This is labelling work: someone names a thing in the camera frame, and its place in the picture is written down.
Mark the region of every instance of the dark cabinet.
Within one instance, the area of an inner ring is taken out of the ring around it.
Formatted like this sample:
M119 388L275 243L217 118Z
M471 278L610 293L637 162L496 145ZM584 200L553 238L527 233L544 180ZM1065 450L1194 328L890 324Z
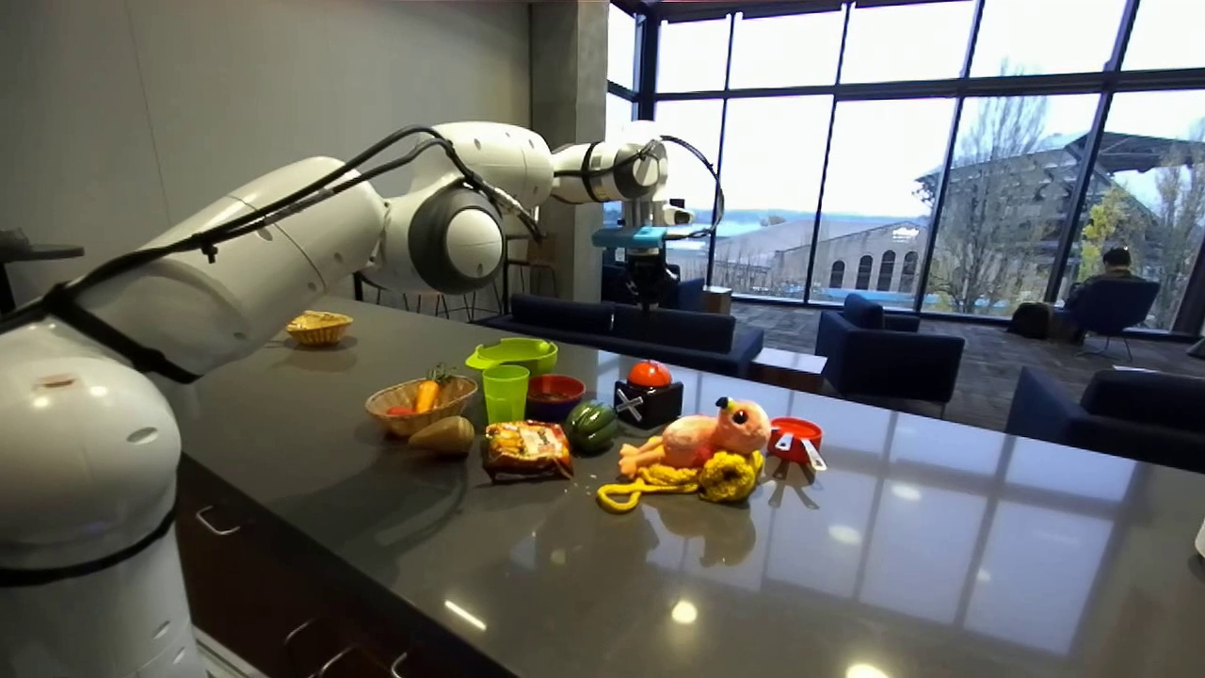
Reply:
M194 621L273 678L506 673L194 460L177 539Z

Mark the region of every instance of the chair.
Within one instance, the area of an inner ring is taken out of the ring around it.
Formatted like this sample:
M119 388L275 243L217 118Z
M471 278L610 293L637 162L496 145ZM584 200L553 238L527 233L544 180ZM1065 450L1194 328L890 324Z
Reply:
M1006 428L1130 460L1205 470L1205 382L1110 366L1083 391L1022 368Z
M923 336L914 317L890 317L876 300L847 293L839 309L822 313L819 356L830 357L825 386L845 398L929 398L947 407L963 338Z
M1142 324L1160 297L1160 284L1149 278L1095 278L1065 300L1065 313L1088 336L1119 338L1130 356L1127 328Z

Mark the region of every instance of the white wall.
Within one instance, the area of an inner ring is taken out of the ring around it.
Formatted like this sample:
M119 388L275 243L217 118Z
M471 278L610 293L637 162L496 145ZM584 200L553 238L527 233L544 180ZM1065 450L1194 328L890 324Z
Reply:
M0 230L87 246L12 263L27 300L284 162L407 126L527 126L527 3L5 0L0 89Z

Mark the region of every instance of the plastic fruit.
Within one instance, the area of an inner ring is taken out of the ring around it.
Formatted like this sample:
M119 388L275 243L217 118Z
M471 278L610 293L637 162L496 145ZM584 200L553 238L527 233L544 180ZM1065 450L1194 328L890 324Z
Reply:
M623 435L623 421L613 420L613 410L598 398L584 398L568 410L564 420L564 437L571 446L571 454L579 456L603 456L610 454L613 437Z
M676 368L667 362L633 362L628 366L628 386L637 388L671 388L676 386Z

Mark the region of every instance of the kitchen counter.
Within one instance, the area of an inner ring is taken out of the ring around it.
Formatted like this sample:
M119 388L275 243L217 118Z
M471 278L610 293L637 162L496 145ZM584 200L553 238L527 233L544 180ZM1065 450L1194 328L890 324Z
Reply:
M423 465L364 413L373 388L496 331L328 309L353 317L343 347L279 338L182 396L189 465L514 673L1205 666L1203 474L679 366L682 410L753 396L814 420L830 470L768 479L751 510L643 496L610 516L596 485L613 454L571 484L491 485L477 456ZM561 343L558 374L610 405L627 362Z

